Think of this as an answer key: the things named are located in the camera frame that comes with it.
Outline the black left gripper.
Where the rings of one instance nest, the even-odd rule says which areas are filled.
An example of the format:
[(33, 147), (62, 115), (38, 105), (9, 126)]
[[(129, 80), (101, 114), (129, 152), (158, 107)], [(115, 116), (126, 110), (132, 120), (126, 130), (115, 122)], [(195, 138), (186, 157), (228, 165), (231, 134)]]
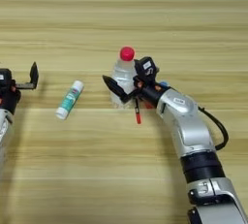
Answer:
[(31, 83), (16, 83), (13, 81), (10, 85), (0, 87), (0, 109), (4, 109), (11, 114), (16, 111), (16, 105), (21, 98), (21, 90), (33, 90), (36, 88), (39, 79), (37, 63), (34, 62), (30, 70)]

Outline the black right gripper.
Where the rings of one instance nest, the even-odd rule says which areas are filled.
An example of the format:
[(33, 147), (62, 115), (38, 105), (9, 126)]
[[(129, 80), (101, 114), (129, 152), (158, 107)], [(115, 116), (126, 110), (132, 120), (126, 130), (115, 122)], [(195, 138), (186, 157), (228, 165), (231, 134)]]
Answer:
[(145, 79), (133, 77), (134, 90), (128, 94), (118, 85), (117, 81), (109, 76), (103, 76), (103, 80), (108, 89), (114, 93), (122, 103), (127, 103), (130, 98), (139, 97), (148, 102), (151, 106), (157, 107), (162, 95), (170, 89), (169, 86), (163, 86), (155, 79)]

